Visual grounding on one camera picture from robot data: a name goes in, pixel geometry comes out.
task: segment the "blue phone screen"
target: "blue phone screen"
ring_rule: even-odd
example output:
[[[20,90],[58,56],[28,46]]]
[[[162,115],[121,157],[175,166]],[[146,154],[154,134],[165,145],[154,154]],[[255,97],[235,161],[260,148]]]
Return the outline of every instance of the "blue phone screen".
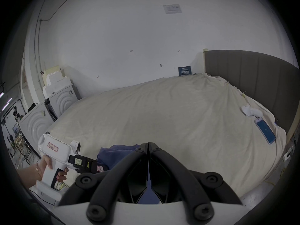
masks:
[[[273,143],[276,140],[274,133],[272,132],[268,124],[263,119],[259,122],[256,122],[256,125],[264,134],[264,137],[266,138],[269,144]]]

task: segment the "human hand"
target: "human hand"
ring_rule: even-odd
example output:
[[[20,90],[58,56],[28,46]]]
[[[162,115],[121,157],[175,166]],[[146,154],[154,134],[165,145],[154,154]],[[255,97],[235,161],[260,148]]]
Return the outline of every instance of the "human hand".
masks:
[[[45,172],[45,169],[46,169],[47,165],[50,169],[53,169],[52,159],[47,155],[43,155],[41,160],[37,164],[37,171],[38,171],[41,178],[43,177],[43,174]],[[69,171],[69,169],[66,167],[66,169],[64,171],[58,172],[58,175],[56,176],[56,180],[58,182],[62,182],[63,180],[66,180],[67,178],[66,178],[65,175],[67,174],[68,171]]]

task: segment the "washing machine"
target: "washing machine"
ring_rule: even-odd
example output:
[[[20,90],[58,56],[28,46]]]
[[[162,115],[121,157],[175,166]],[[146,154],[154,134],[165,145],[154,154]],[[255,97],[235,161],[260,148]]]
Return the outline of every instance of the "washing machine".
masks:
[[[54,119],[50,115],[44,102],[35,106],[19,121],[23,136],[33,152],[39,157],[38,140],[52,123],[54,123]]]
[[[49,107],[49,110],[55,114],[56,118],[59,118],[65,110],[67,110],[73,103],[78,100],[74,93],[72,85],[69,85],[52,94],[48,97],[48,99],[49,102],[47,102],[47,105]]]
[[[77,100],[72,85],[69,85],[38,104],[19,122],[23,136],[36,155],[40,156],[38,152],[39,138]]]

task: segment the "gray upholstered headboard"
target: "gray upholstered headboard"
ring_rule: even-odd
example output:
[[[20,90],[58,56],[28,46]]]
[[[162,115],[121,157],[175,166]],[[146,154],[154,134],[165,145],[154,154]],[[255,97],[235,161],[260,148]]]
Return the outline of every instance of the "gray upholstered headboard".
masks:
[[[204,52],[205,71],[220,76],[269,109],[287,133],[300,98],[299,69],[262,53],[240,50]]]

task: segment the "white box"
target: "white box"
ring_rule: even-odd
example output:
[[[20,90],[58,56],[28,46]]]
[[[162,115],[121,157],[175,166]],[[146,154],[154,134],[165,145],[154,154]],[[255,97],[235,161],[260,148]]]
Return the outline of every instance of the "white box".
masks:
[[[55,92],[58,92],[65,87],[68,87],[69,85],[72,85],[72,83],[71,83],[70,78],[66,76],[66,77],[63,77],[63,79],[55,82],[54,84],[52,84],[50,86],[44,86],[43,94],[45,96],[45,99],[47,99],[49,96],[51,96]]]
[[[62,80],[62,72],[61,71],[50,73],[46,77],[47,86],[53,85],[56,82],[58,82],[59,80]]]

